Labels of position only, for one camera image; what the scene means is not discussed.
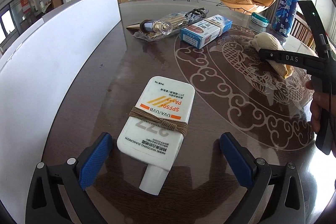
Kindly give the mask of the person right hand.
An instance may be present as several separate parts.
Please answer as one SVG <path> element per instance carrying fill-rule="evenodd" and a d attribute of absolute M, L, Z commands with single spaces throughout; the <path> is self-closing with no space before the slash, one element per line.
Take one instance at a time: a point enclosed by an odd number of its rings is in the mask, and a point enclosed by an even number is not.
<path fill-rule="evenodd" d="M 311 80 L 305 83 L 305 86 L 307 89 L 314 90 L 313 83 Z M 332 115 L 335 116 L 335 96 L 332 96 L 331 107 L 332 107 L 331 108 Z M 320 131 L 321 124 L 319 119 L 322 109 L 329 110 L 329 94 L 314 91 L 313 100 L 310 105 L 310 111 L 311 111 L 310 122 L 315 133 L 318 133 Z M 333 155 L 335 157 L 335 143 L 333 143 L 333 145 L 331 146 L 331 150 L 333 151 Z"/>

